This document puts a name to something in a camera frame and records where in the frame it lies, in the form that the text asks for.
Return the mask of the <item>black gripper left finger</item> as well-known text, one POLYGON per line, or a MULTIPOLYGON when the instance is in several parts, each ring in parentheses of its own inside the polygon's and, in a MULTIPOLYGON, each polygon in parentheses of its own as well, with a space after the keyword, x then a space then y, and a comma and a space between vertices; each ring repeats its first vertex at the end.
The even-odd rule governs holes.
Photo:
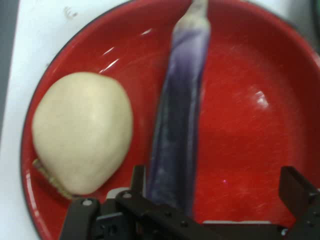
POLYGON ((143 196, 146 167, 133 168, 131 185, 104 203, 74 200, 67 210, 61 240, 219 240, 221 236, 168 205, 143 196))

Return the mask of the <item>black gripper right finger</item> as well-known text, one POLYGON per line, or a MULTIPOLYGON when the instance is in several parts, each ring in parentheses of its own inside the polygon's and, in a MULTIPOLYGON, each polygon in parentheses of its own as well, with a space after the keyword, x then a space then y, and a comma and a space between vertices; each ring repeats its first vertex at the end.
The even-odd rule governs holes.
POLYGON ((295 217, 286 240, 320 238, 320 191, 292 166, 280 171, 279 197, 295 217))

